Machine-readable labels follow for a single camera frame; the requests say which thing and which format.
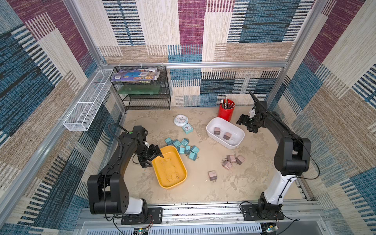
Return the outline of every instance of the alarm clock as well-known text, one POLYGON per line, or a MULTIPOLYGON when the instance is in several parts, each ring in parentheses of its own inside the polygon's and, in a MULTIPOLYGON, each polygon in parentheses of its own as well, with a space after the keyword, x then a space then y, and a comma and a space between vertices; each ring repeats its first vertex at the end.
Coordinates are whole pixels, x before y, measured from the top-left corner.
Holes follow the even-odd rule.
POLYGON ((184 126, 188 124, 188 117, 183 114, 179 114, 174 118, 174 124, 177 126, 184 126))
POLYGON ((193 131, 193 127, 189 123, 185 126, 182 126, 182 128, 186 134, 191 133, 193 131))

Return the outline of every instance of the yellow tray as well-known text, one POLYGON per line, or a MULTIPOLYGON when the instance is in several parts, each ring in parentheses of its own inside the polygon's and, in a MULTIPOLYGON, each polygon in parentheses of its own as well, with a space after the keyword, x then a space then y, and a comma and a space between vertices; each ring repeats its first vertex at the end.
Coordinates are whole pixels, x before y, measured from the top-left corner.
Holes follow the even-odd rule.
POLYGON ((172 188, 187 178, 187 169, 174 146, 161 148, 164 158, 157 157, 153 163, 155 175, 162 188, 172 188))

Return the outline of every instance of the red cup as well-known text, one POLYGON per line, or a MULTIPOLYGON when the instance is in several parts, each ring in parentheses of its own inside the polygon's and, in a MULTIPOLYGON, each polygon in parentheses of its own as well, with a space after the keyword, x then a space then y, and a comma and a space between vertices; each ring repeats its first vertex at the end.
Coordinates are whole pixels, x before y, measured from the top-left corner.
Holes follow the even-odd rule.
MULTIPOLYGON (((227 102, 232 104, 232 100, 227 99, 227 102)), ((224 109, 221 105, 219 105, 218 117, 225 119, 226 121, 231 121, 232 113, 235 109, 235 103, 233 109, 224 109)))

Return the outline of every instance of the patterned wall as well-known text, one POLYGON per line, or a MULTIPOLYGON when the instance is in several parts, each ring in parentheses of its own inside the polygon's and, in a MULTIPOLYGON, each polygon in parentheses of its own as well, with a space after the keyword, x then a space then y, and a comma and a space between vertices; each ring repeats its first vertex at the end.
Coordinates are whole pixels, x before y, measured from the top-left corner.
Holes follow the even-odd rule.
POLYGON ((65 130, 0 234, 72 234, 81 209, 89 206, 87 180, 104 167, 112 144, 107 125, 121 115, 109 91, 88 131, 65 130))
MULTIPOLYGON (((314 0, 77 0, 103 59, 135 62, 285 60, 314 0)), ((171 106, 263 100, 280 68, 171 69, 171 106)))
MULTIPOLYGON (((96 68, 63 0, 0 0, 0 196, 96 68)), ((107 94, 87 132, 65 131, 0 234, 64 234, 87 206, 86 181, 120 108, 107 94)))
POLYGON ((337 234, 376 233, 375 63, 376 1, 330 0, 270 105, 311 140, 307 183, 337 234))

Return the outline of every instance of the wire mesh shelf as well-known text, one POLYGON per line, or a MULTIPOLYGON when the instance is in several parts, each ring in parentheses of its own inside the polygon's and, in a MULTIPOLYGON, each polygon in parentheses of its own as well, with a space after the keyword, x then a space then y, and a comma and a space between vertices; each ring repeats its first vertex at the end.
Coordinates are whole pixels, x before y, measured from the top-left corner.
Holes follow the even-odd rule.
POLYGON ((157 80, 150 83, 129 83, 129 82, 112 82, 120 98, 123 100, 127 110, 130 109, 170 109, 171 95, 170 87, 168 85, 168 77, 165 66, 118 66, 115 67, 111 77, 114 73, 123 70, 141 69, 141 68, 157 68, 160 75, 157 80), (157 94, 120 94, 120 90, 125 86, 144 86, 144 87, 158 87, 157 94))
POLYGON ((69 131, 87 131, 111 87, 112 70, 100 70, 76 103, 64 126, 69 131))

